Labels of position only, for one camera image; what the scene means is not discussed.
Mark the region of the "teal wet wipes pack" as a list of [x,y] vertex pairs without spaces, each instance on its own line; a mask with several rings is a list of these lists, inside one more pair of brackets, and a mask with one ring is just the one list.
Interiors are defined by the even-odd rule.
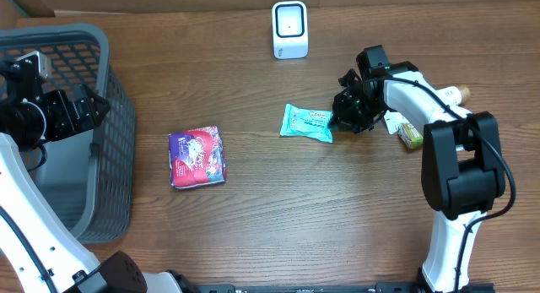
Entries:
[[332,119],[330,111],[302,109],[287,104],[284,109],[281,137],[307,137],[325,143],[332,143],[333,136],[329,127]]

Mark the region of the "green juice carton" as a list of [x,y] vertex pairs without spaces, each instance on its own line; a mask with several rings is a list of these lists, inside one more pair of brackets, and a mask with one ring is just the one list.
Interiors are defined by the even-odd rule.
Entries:
[[418,149],[423,145],[423,135],[411,123],[402,123],[397,133],[408,149]]

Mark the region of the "white conditioner tube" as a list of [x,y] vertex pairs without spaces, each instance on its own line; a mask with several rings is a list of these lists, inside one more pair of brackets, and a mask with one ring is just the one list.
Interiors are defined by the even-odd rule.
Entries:
[[[449,106],[460,117],[470,114],[469,110],[460,107],[464,99],[456,86],[441,90],[434,90],[431,87],[429,89],[443,102],[444,106]],[[438,121],[456,120],[425,90],[411,84],[387,82],[383,96],[386,105],[401,113],[421,134],[424,134],[425,125]]]

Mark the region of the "red purple pad pack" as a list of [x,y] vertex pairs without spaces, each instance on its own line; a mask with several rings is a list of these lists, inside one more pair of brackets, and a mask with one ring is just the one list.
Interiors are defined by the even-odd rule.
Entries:
[[224,146],[216,126],[169,135],[170,185],[190,189],[226,181]]

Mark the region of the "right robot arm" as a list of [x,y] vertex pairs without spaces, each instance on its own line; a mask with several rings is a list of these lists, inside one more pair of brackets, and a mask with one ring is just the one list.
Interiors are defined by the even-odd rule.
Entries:
[[424,139],[421,186],[434,211],[427,258],[413,292],[492,292],[473,284],[468,265],[481,223],[493,219],[495,199],[515,184],[505,163],[498,123],[472,113],[431,87],[410,62],[392,63],[383,46],[364,49],[357,68],[339,79],[332,127],[363,133],[397,111]]

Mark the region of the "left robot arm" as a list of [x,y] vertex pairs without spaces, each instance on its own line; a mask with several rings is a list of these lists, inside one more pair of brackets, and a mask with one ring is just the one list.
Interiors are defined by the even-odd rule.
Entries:
[[142,272],[124,252],[103,263],[59,220],[34,184],[20,151],[98,127],[107,100],[84,86],[82,99],[38,84],[8,83],[1,102],[1,248],[27,292],[194,292],[174,271]]

